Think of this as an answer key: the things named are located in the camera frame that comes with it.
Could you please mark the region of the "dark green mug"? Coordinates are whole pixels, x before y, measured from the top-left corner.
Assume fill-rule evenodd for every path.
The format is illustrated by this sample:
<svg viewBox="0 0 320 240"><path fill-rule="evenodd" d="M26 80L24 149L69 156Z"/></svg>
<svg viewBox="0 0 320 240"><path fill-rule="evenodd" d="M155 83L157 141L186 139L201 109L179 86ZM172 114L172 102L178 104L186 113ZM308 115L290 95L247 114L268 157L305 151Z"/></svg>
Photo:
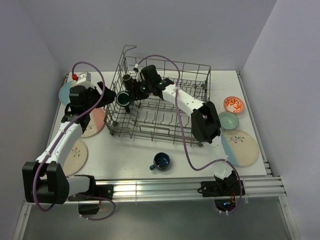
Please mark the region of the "dark green mug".
<svg viewBox="0 0 320 240"><path fill-rule="evenodd" d="M126 113L130 113L130 105L132 104L132 101L130 100L129 93L127 91L120 91L116 95L116 103L125 109Z"/></svg>

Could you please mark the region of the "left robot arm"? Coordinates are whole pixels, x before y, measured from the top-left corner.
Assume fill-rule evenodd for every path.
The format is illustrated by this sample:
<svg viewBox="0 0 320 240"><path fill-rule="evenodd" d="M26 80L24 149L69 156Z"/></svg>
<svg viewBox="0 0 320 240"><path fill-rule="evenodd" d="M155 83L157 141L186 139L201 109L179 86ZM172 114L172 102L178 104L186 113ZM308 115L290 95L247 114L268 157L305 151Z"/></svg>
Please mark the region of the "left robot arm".
<svg viewBox="0 0 320 240"><path fill-rule="evenodd" d="M25 199L28 203L63 204L68 197L80 194L86 200L96 197L98 188L92 175L67 177L63 166L72 147L85 132L90 112L111 104L116 93L99 82L96 87L75 85L69 90L69 103L64 110L58 133L47 149L22 167Z"/></svg>

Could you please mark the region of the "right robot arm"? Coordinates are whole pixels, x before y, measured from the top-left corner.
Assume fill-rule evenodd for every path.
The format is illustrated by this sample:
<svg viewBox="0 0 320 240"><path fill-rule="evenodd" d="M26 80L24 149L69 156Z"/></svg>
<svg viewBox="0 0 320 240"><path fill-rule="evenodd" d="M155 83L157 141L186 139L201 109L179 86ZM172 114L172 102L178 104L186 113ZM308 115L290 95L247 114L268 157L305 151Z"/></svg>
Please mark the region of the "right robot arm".
<svg viewBox="0 0 320 240"><path fill-rule="evenodd" d="M188 153L181 112L190 117L191 133L201 143L211 144L214 138L221 135L221 122L216 107L211 101L198 100L179 88L181 71L178 67L176 70L177 79L172 81L169 78L161 78L154 65L141 67L136 64L134 66L136 79L133 79L130 74L125 74L122 77L123 85L128 91L128 100L130 102L144 100L153 95L173 104L180 125L185 156L191 169L199 172L213 164L224 162L231 168L231 172L225 177L215 176L216 189L220 194L227 195L233 190L234 186L237 186L239 188L238 195L241 197L243 195L243 185L240 176L234 165L227 159L216 159L200 168L193 166Z"/></svg>

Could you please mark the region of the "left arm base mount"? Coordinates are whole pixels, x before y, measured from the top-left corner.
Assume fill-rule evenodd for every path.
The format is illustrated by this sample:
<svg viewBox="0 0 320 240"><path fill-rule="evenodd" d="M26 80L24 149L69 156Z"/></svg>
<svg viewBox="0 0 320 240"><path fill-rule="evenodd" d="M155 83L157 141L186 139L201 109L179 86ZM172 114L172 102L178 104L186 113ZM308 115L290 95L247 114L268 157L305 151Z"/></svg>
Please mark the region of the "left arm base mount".
<svg viewBox="0 0 320 240"><path fill-rule="evenodd" d="M113 193L114 186L112 184L97 185L92 193L78 193L76 196L80 198L80 201L99 201L99 203L94 204L79 204L78 213L81 216L91 217L99 212L102 201L107 201L114 205Z"/></svg>

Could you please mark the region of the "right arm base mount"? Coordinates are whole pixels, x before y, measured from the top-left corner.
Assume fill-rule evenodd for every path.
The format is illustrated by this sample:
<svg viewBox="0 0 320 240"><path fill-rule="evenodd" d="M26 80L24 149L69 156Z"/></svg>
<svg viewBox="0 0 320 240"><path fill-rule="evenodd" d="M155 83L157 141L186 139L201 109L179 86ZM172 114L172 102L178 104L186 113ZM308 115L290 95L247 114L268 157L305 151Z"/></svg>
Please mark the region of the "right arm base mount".
<svg viewBox="0 0 320 240"><path fill-rule="evenodd" d="M246 194L242 181L202 181L197 192L203 198L214 198L214 204L220 214L229 214L237 207L237 202Z"/></svg>

